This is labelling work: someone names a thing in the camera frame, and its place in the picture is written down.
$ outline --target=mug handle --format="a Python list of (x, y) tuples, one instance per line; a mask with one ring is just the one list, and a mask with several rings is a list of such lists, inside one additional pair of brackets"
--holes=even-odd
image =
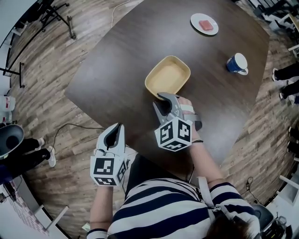
[(248, 74), (248, 68), (238, 71), (239, 74), (246, 76)]

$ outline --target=hair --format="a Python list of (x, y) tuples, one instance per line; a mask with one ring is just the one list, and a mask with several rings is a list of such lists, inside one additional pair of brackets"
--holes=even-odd
[(210, 226), (206, 239), (251, 239), (248, 230), (249, 223), (237, 217), (228, 219), (221, 213)]

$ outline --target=black pants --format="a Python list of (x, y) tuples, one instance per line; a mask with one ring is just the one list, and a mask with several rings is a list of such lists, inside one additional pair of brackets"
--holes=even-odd
[(23, 140), (7, 158), (0, 160), (0, 163), (6, 166), (12, 178), (20, 176), (26, 171), (33, 169), (45, 159), (50, 158), (50, 152), (45, 148), (24, 155), (24, 153), (30, 152), (38, 147), (38, 141), (35, 139)]
[[(281, 70), (275, 72), (277, 80), (288, 80), (292, 77), (299, 76), (299, 63), (289, 65)], [(282, 91), (284, 98), (288, 96), (299, 93), (299, 81), (296, 81), (293, 84), (286, 86)]]
[(174, 176), (172, 173), (154, 164), (150, 160), (147, 160), (139, 154), (136, 155), (136, 158), (131, 165), (125, 198), (127, 198), (127, 195), (132, 188), (147, 180), (156, 178), (172, 178), (181, 180), (180, 178)]
[[(292, 128), (290, 131), (290, 136), (299, 140), (299, 131), (297, 129)], [(299, 144), (290, 142), (288, 149), (289, 151), (299, 155)]]

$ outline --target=white plate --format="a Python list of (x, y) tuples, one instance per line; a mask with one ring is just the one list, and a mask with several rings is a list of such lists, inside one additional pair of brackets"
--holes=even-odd
[[(212, 31), (205, 31), (199, 24), (199, 21), (203, 20), (209, 20), (209, 22), (213, 26)], [(212, 17), (209, 17), (208, 15), (202, 14), (202, 13), (196, 13), (191, 16), (191, 24), (200, 32), (207, 34), (207, 35), (215, 35), (219, 31), (219, 27), (215, 20)]]

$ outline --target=wrist strap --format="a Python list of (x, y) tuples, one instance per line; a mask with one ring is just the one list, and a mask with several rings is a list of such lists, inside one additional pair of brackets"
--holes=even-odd
[(192, 144), (194, 144), (194, 143), (203, 143), (203, 141), (202, 141), (202, 140), (194, 140), (194, 141), (192, 142)]

